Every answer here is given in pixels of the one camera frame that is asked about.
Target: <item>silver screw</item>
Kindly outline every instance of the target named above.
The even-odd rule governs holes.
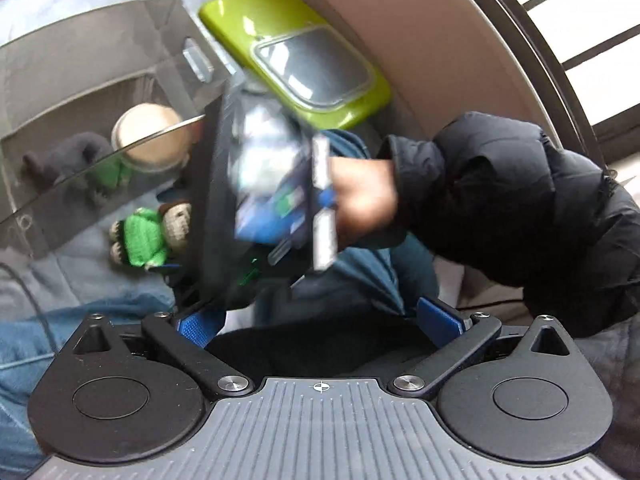
[[[415,392],[424,388],[424,381],[415,375],[401,375],[394,379],[394,386],[404,392]]]
[[[239,375],[228,375],[218,380],[218,387],[226,392],[241,392],[248,386],[247,378]]]

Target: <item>blue textured pad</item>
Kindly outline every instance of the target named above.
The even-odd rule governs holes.
[[[204,348],[225,325],[226,312],[203,308],[178,321],[177,330],[200,348]]]
[[[438,348],[450,343],[465,331],[464,324],[429,300],[420,298],[416,306],[417,322],[430,341]]]

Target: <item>black sleeve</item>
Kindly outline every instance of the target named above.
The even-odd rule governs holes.
[[[469,113],[433,142],[390,136],[398,223],[436,254],[524,287],[574,336],[634,314],[640,212],[587,158],[535,124]]]

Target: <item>beige round object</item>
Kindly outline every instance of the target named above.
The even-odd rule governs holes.
[[[182,121],[173,108],[142,103],[127,110],[113,127],[111,143],[120,150],[145,137]],[[141,171],[162,171],[180,164],[188,154],[191,137],[188,128],[178,128],[142,146],[132,148],[124,160]]]

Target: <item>ribbed surface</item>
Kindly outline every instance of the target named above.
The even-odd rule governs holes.
[[[188,442],[155,459],[93,468],[52,458],[37,480],[604,480],[592,457],[548,468],[494,462],[453,440],[421,400],[374,380],[269,379],[221,400]]]

